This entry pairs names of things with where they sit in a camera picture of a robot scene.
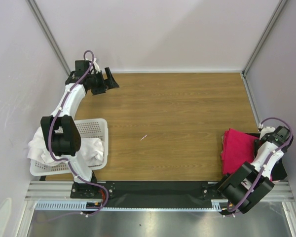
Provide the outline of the pink t shirt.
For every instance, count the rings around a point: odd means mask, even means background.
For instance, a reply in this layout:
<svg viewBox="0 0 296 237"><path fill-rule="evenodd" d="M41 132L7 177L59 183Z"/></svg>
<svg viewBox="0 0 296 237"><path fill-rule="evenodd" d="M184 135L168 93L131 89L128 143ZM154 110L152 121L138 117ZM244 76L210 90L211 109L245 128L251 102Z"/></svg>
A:
<svg viewBox="0 0 296 237"><path fill-rule="evenodd" d="M259 137L234 129L224 132L222 142L222 174L233 174L244 162L251 164L254 159L254 144Z"/></svg>

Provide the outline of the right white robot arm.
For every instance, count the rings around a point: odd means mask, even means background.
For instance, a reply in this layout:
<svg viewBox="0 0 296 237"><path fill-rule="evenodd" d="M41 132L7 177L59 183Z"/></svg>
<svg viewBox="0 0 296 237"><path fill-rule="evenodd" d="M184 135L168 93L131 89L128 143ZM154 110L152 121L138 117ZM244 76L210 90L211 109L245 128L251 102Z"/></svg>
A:
<svg viewBox="0 0 296 237"><path fill-rule="evenodd" d="M227 173L217 186L219 196L227 199L222 214L245 214L273 188L272 170L292 144L294 136L286 126L264 127L254 141L254 159L245 161L233 173Z"/></svg>

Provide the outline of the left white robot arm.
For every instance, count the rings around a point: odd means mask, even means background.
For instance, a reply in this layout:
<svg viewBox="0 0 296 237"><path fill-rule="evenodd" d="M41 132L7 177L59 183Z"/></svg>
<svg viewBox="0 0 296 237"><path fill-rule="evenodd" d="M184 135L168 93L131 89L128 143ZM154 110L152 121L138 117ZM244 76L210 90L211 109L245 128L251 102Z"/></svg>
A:
<svg viewBox="0 0 296 237"><path fill-rule="evenodd" d="M45 146L54 161L67 165L74 177L71 198L94 198L101 187L81 153L81 136L74 122L77 109L88 91L93 95L118 88L110 68L101 71L95 61L77 60L65 81L65 92L50 116L42 117Z"/></svg>

